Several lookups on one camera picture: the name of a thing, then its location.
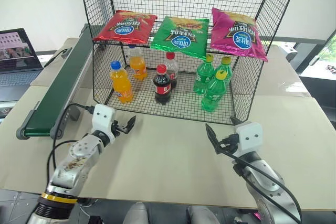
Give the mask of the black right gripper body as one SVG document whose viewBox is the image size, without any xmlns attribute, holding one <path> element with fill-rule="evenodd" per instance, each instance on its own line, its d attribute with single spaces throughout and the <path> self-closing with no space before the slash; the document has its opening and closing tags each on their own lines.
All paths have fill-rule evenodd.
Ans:
<svg viewBox="0 0 336 224">
<path fill-rule="evenodd" d="M 231 134 L 228 137 L 219 141 L 218 153 L 230 153 L 233 155 L 238 150 L 239 135 L 237 133 Z"/>
</svg>

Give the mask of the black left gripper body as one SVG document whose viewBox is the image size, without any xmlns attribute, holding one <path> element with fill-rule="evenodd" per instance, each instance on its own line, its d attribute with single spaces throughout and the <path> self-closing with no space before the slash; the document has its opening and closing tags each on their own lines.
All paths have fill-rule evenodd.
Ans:
<svg viewBox="0 0 336 224">
<path fill-rule="evenodd" d="M 126 134 L 126 128 L 124 126 L 119 126 L 118 121 L 114 120 L 111 124 L 111 132 L 114 137 L 118 137 L 121 133 Z"/>
</svg>

